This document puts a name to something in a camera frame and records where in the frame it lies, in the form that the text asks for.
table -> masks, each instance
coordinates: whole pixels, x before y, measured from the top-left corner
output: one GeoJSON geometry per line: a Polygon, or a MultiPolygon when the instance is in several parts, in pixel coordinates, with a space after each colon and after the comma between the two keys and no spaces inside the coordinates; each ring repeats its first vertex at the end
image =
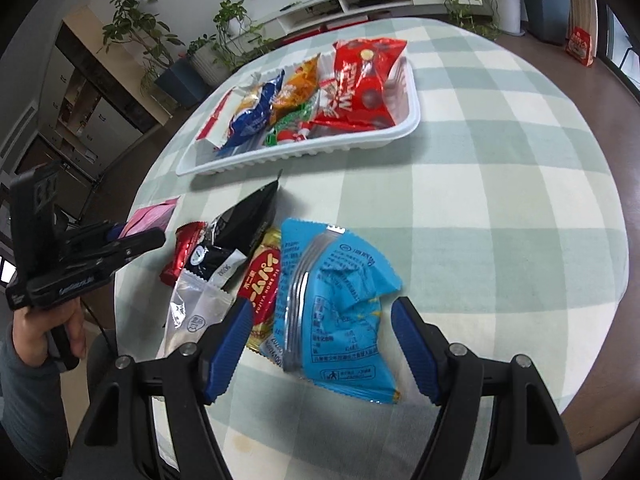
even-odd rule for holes
{"type": "MultiPolygon", "coordinates": [[[[575,105],[530,64],[435,20],[401,18],[322,34],[245,67],[192,115],[142,183],[132,210],[181,196],[161,250],[116,275],[120,352],[152,358],[170,290],[158,280],[172,233],[212,219],[283,169],[277,220],[338,224],[372,242],[421,315],[483,357],[532,357],[560,411],[584,381],[628,279],[616,186],[575,105]],[[249,70],[327,50],[337,38],[409,41],[422,122],[375,150],[283,160],[177,178],[182,150],[220,96],[249,70]]],[[[245,351],[228,392],[207,409],[235,478],[409,478],[438,409],[417,393],[388,319],[380,350],[398,374],[395,406],[285,376],[245,351]]],[[[482,404],[466,474],[477,477],[490,420],[482,404]]],[[[170,452],[157,412],[159,445],[170,452]]]]}

black snack package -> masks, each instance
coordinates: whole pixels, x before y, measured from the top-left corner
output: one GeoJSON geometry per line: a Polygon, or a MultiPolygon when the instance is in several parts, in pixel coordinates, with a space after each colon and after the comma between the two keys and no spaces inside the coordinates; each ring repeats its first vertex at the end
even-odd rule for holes
{"type": "Polygon", "coordinates": [[[222,287],[254,254],[276,212],[278,180],[254,191],[206,229],[184,268],[222,287]]]}

tray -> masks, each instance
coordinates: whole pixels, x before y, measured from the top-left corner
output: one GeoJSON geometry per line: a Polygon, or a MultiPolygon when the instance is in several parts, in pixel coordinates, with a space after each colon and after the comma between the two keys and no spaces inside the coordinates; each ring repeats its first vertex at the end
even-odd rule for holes
{"type": "MultiPolygon", "coordinates": [[[[322,53],[318,60],[319,79],[323,80],[334,74],[334,52],[322,53]]],[[[275,77],[280,70],[285,70],[285,80],[299,66],[299,63],[290,64],[274,70],[263,72],[259,80],[267,81],[275,77]]],[[[256,75],[249,75],[244,78],[239,86],[249,84],[256,75]]],[[[197,134],[204,124],[209,120],[212,113],[218,108],[220,101],[224,98],[220,96],[210,110],[201,114],[194,124],[194,136],[190,145],[184,151],[175,173],[178,176],[187,174],[211,174],[220,171],[234,170],[254,164],[276,161],[283,158],[302,155],[316,155],[318,153],[330,153],[333,150],[350,150],[352,148],[380,148],[390,143],[392,140],[401,139],[414,131],[420,123],[420,101],[415,88],[414,72],[406,56],[402,55],[393,66],[389,75],[389,80],[385,85],[384,99],[391,116],[396,122],[396,126],[373,130],[370,132],[349,132],[332,134],[330,136],[315,139],[301,140],[292,144],[281,144],[279,146],[262,147],[251,149],[251,142],[248,141],[243,146],[239,146],[227,156],[219,156],[213,145],[205,139],[196,140],[197,134]]],[[[226,128],[228,123],[219,121],[215,127],[226,128]]]]}

person's arm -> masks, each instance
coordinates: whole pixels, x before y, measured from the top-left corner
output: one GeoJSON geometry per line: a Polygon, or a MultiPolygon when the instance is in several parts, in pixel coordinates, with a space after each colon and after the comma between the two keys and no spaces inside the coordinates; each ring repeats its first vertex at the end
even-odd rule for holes
{"type": "Polygon", "coordinates": [[[2,345],[2,426],[23,458],[50,478],[62,474],[69,437],[60,395],[60,372],[47,357],[46,333],[66,324],[73,354],[84,357],[82,322],[79,300],[48,311],[17,310],[2,345]]]}

blue-gray planter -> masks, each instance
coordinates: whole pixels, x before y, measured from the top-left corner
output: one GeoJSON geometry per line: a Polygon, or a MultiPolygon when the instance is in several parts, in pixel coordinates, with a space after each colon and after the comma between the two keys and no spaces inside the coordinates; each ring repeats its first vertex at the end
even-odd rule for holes
{"type": "Polygon", "coordinates": [[[185,108],[203,101],[211,90],[184,57],[162,72],[156,84],[185,108]]]}
{"type": "Polygon", "coordinates": [[[524,0],[529,32],[540,41],[564,45],[571,0],[524,0]]]}

